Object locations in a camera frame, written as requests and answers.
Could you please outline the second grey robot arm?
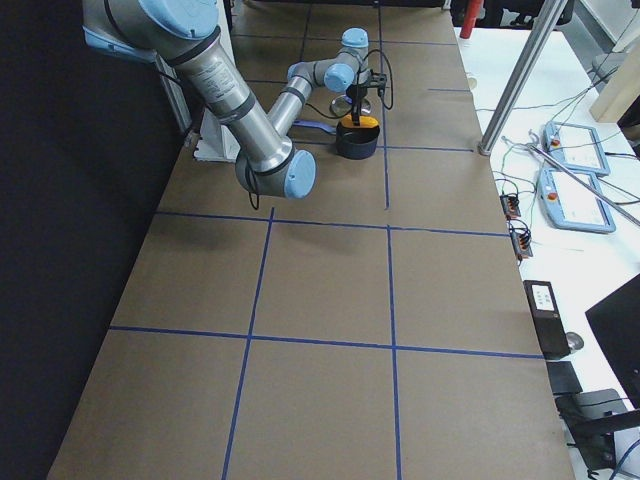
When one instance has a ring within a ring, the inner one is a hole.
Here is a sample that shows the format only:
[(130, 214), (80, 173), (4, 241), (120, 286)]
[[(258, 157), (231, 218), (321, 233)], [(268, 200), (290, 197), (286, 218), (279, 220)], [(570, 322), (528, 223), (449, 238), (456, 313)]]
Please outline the second grey robot arm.
[(184, 75), (240, 146), (238, 181), (250, 193), (289, 199), (313, 188), (316, 162), (287, 133), (308, 100), (312, 85), (292, 77), (270, 112), (221, 45), (214, 1), (85, 1), (88, 43), (111, 55), (161, 57)]

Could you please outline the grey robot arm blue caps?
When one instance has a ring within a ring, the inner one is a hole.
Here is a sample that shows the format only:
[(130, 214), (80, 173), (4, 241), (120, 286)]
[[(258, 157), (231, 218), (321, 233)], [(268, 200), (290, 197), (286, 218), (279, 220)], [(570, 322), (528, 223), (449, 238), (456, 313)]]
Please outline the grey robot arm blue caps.
[(386, 76), (369, 67), (369, 37), (362, 28), (349, 28), (341, 38), (334, 58), (299, 62), (288, 70), (288, 82), (280, 91), (268, 118), (279, 134), (286, 134), (298, 119), (309, 97), (317, 88), (326, 88), (351, 98), (350, 113), (357, 108), (369, 89), (380, 93), (386, 88)]

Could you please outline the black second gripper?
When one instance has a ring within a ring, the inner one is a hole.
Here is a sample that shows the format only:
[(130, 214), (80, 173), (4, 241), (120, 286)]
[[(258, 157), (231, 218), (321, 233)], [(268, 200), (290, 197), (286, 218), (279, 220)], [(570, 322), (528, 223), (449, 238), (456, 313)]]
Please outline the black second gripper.
[(351, 99), (351, 121), (354, 125), (360, 124), (361, 100), (364, 99), (370, 90), (374, 90), (378, 97), (383, 100), (387, 86), (387, 75), (384, 73), (372, 72), (369, 77), (360, 84), (350, 85), (346, 90), (346, 95)]

